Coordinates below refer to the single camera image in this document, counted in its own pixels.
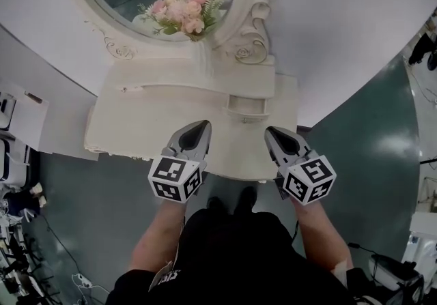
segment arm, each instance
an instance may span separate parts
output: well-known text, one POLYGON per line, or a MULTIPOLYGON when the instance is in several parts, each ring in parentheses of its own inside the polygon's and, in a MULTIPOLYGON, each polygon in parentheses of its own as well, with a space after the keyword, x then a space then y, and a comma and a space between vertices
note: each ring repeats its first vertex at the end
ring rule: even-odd
POLYGON ((158 272, 175 259, 186 205, 163 201, 155 218, 135 247, 129 270, 158 272))
POLYGON ((292 199, 299 220, 307 259, 331 271, 342 261, 353 268, 350 251, 331 224, 320 202, 303 206, 292 199))

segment white wall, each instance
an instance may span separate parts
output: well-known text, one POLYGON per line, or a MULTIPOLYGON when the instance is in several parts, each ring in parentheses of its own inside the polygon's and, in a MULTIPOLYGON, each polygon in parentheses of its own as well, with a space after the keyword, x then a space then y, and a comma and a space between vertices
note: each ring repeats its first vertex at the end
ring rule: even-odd
POLYGON ((276 0, 267 22, 279 71, 298 77, 298 124, 345 102, 413 37, 437 0, 276 0))
POLYGON ((113 59, 73 0, 0 0, 0 23, 65 75, 98 94, 113 59))
MULTIPOLYGON (((13 135, 39 151, 97 159, 98 155, 83 147, 88 112, 96 103, 96 97, 60 74, 2 28, 0 78, 43 99, 43 105, 47 106, 43 121, 30 116, 21 118, 17 132, 12 131, 11 123, 13 135)), ((25 97, 20 101, 23 108, 26 102, 39 107, 25 97)))

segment mirror frame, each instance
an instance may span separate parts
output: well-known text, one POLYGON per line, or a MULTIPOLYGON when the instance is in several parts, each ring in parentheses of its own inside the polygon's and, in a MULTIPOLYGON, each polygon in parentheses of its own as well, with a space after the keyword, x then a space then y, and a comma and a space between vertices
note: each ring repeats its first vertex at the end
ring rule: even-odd
MULTIPOLYGON (((75 0, 89 20, 84 25, 92 25, 90 29, 99 30, 103 36, 107 50, 116 59, 131 60, 142 58, 187 58, 193 54, 192 42, 172 42, 154 39, 135 30, 135 26, 119 15, 104 0, 75 0)), ((261 0, 263 4, 270 0, 261 0)), ((244 25, 251 15, 257 0, 233 0, 231 8, 219 26, 207 36, 212 48, 218 48, 235 38, 238 28, 244 25)), ((261 41, 267 44, 266 35, 261 41)))

